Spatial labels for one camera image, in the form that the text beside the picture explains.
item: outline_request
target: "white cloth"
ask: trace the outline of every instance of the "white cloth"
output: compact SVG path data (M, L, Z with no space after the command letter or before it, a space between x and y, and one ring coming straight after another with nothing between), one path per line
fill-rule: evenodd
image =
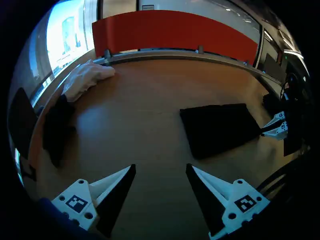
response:
M64 81L62 94L66 95L68 102L74 102L99 80L114 76L114 73L114 68L101 66L89 60L70 72Z

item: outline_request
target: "wooden table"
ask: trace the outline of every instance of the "wooden table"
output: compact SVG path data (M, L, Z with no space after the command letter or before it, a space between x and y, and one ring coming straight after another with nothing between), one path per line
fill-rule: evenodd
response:
M113 67L114 77L75 103L72 123L77 134L66 146L63 167L54 168L43 150L34 154L38 193L50 199L78 178L93 182L136 164L113 239L208 239L185 174L187 163L223 180L243 178L256 187L292 160L292 155L283 157L282 141L264 137L202 161L192 157L181 108L244 102L260 127L270 121L261 106L267 91L247 71L191 60ZM41 149L41 143L34 148Z

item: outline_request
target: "black cloth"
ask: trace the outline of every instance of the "black cloth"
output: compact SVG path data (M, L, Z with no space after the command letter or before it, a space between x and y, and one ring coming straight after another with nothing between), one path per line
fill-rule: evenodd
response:
M281 101L274 94L268 93L264 95L262 105L267 110L271 118L273 118L275 114L283 111Z
M246 104L180 109L180 116L196 159L238 147L261 133Z
M51 162L59 167L64 151L64 145L75 128L69 126L75 108L61 95L56 104L46 114L43 129L43 148L49 152Z

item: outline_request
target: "window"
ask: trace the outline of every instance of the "window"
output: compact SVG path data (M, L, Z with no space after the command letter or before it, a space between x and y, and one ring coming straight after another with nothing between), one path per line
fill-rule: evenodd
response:
M96 0L57 3L51 11L46 44L52 73L56 76L72 61L94 48L92 22L96 21Z
M15 66L9 101L22 87L32 105L57 74L94 48L92 23L98 0L62 0L40 20Z

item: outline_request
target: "chair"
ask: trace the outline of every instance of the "chair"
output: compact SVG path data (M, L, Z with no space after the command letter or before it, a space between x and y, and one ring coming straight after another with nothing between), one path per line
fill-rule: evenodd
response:
M31 136L37 119L26 92L19 88L9 109L8 127L15 147L25 159L28 159ZM22 168L21 173L35 180L35 169L30 169L32 175L24 172Z

